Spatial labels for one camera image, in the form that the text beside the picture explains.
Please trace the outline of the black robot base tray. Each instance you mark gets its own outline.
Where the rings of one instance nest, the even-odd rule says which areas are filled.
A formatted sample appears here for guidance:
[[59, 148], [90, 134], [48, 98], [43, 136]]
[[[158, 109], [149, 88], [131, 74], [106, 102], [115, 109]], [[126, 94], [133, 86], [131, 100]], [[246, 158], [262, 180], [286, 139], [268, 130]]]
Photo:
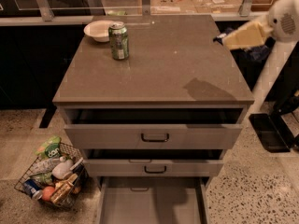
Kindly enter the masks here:
[[280, 114], [251, 114], [249, 121], [265, 150], [276, 153], [299, 149], [298, 136], [292, 134]]

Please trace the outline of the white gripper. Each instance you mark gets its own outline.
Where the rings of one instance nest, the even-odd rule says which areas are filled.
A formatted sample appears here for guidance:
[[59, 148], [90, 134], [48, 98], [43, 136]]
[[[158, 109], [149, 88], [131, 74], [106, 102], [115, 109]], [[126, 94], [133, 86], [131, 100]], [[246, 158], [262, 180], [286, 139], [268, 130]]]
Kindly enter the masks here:
[[259, 47], [271, 35], [280, 42], [299, 40], [299, 0], [277, 0], [271, 6], [266, 22], [249, 21], [223, 38], [229, 50]]

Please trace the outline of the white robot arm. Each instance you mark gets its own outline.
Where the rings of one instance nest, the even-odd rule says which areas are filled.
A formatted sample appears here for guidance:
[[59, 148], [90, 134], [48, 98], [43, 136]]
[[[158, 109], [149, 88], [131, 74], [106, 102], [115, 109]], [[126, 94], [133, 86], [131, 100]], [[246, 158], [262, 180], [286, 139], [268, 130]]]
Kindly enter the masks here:
[[269, 37], [274, 38], [276, 43], [254, 86], [251, 113], [260, 110], [299, 41], [299, 0], [277, 0], [266, 14], [248, 21], [224, 37], [222, 44], [229, 50], [248, 49], [264, 45]]

